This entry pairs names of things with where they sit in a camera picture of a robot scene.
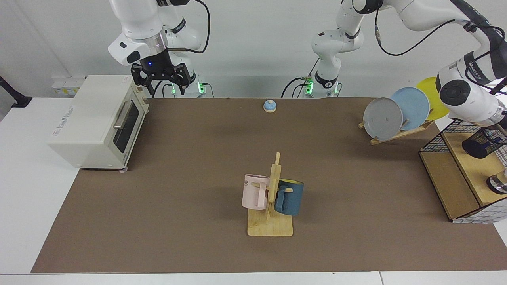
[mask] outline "electrical outlet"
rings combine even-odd
[[[55,83],[52,88],[56,95],[75,95],[85,79],[82,77],[53,78]]]

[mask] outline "mug rack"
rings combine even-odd
[[[268,204],[265,210],[248,209],[247,233],[249,236],[292,236],[294,234],[292,216],[275,211],[275,199],[278,192],[282,166],[280,153],[276,153],[275,163],[271,164],[269,175]]]

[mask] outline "brown table mat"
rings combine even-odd
[[[418,156],[437,128],[373,147],[369,101],[151,100],[129,171],[79,172],[32,272],[507,270],[493,225],[446,218]],[[248,237],[243,176],[277,151],[294,236]]]

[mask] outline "black stand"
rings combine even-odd
[[[0,86],[2,86],[5,89],[5,91],[7,91],[7,93],[9,93],[14,98],[14,100],[16,100],[16,103],[12,104],[12,108],[24,108],[32,100],[32,97],[25,96],[19,93],[18,91],[14,90],[14,88],[12,88],[12,86],[9,85],[9,83],[7,83],[7,81],[5,81],[4,78],[1,76],[0,76]]]

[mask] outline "oven door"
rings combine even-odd
[[[109,148],[127,166],[130,153],[141,129],[145,112],[132,89],[125,97],[119,115],[113,125],[113,137]]]

